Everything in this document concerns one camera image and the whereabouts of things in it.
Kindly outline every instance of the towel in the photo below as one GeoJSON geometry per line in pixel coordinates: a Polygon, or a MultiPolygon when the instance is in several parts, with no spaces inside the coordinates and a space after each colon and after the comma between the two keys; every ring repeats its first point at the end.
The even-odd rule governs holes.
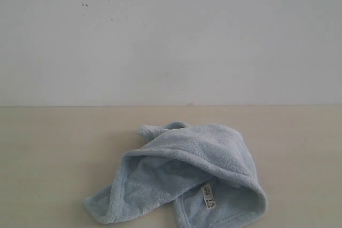
{"type": "Polygon", "coordinates": [[[126,152],[112,185],[84,199],[100,223],[141,217],[173,201],[179,228],[243,227],[267,209],[241,134],[219,124],[143,125],[148,143],[126,152]]]}

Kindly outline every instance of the beige floor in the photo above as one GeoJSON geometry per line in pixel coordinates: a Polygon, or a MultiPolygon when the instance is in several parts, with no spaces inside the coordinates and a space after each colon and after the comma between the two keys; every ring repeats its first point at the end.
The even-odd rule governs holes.
{"type": "MultiPolygon", "coordinates": [[[[269,211],[250,228],[342,227],[342,106],[0,108],[0,227],[104,227],[81,200],[109,184],[141,124],[239,130],[269,211]]],[[[176,227],[172,205],[106,227],[176,227]]]]}

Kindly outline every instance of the fleece cloth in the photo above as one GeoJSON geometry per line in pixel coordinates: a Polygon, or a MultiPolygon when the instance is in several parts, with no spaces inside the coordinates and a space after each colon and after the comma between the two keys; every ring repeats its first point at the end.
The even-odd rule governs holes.
{"type": "Polygon", "coordinates": [[[267,209],[241,134],[219,124],[143,125],[148,143],[126,152],[112,185],[83,204],[100,223],[141,217],[174,202],[179,228],[237,228],[267,209]]]}

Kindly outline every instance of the white wall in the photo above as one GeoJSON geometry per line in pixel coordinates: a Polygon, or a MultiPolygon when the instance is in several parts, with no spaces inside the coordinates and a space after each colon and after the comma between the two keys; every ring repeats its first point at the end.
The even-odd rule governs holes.
{"type": "Polygon", "coordinates": [[[3,106],[342,103],[341,68],[342,0],[0,0],[3,106]]]}

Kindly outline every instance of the white tag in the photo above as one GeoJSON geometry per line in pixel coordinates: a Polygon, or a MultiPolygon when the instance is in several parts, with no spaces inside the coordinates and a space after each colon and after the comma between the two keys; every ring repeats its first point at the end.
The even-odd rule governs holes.
{"type": "Polygon", "coordinates": [[[205,205],[207,206],[207,209],[215,208],[216,202],[214,200],[213,192],[212,192],[212,188],[211,188],[210,184],[207,183],[201,189],[203,192],[204,202],[205,202],[205,205]]]}

